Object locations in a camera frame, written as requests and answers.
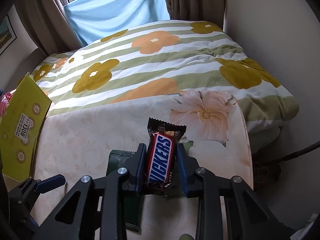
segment pink bag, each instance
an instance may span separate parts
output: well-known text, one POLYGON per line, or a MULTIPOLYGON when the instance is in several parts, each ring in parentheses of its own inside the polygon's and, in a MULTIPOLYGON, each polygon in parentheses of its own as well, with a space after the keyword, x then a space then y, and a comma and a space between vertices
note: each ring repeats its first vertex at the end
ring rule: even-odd
POLYGON ((12 90, 2 96, 1 101, 0 101, 0 117, 4 115, 14 91, 15 90, 12 90))

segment orange flower pattern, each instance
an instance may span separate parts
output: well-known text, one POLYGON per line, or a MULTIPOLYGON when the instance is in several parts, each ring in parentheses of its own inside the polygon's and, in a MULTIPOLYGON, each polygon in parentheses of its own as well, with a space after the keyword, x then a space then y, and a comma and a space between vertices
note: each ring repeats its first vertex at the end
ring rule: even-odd
POLYGON ((152 54, 162 49, 164 46, 172 46, 176 44, 180 38, 171 35, 166 31, 151 32, 137 38, 131 45, 132 48, 139 48, 141 54, 152 54))
POLYGON ((195 22, 190 23, 191 31, 198 34, 209 34, 212 32, 222 32, 222 30, 214 23, 210 22, 195 22))
POLYGON ((54 66, 54 69, 58 69, 60 68, 63 64, 65 64, 67 62, 68 58, 62 58, 62 59, 59 59, 57 64, 54 66))
POLYGON ((126 100, 152 97, 159 95, 170 95, 183 92, 177 89, 177 82, 173 78, 159 78, 149 83, 129 90, 122 96, 112 100, 110 103, 122 102, 126 100))

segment light blue cloth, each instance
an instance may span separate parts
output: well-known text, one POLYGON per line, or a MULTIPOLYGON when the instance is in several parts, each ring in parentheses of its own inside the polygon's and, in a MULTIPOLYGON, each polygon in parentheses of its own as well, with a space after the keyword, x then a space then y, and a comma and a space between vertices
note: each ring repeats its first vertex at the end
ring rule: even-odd
POLYGON ((64 8, 83 45, 137 25, 170 19, 165 0, 75 0, 64 8))

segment bed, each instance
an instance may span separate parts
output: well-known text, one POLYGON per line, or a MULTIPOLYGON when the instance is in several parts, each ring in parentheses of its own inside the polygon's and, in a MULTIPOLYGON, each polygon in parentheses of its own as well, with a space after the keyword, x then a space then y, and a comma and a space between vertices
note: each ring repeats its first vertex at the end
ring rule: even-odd
MULTIPOLYGON (((67 179, 65 188, 39 197, 33 209, 39 223, 82 175, 105 175, 112 149, 147 144, 149 117, 187 125, 182 142, 190 156, 218 176, 239 175, 253 187, 248 134, 268 137, 265 131, 299 109, 274 77, 209 22, 133 27, 50 55, 31 75, 52 100, 34 176, 67 179)), ((128 238, 194 236, 196 212, 194 199, 147 196, 141 234, 128 232, 128 238)))

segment yellow cardboard box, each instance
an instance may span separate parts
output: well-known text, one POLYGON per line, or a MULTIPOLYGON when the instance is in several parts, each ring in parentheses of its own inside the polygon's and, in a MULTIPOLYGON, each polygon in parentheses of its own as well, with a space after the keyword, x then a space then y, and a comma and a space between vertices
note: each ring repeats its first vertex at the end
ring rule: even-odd
POLYGON ((0 123, 3 174, 17 181, 30 176, 37 139, 51 100, 27 74, 0 123))

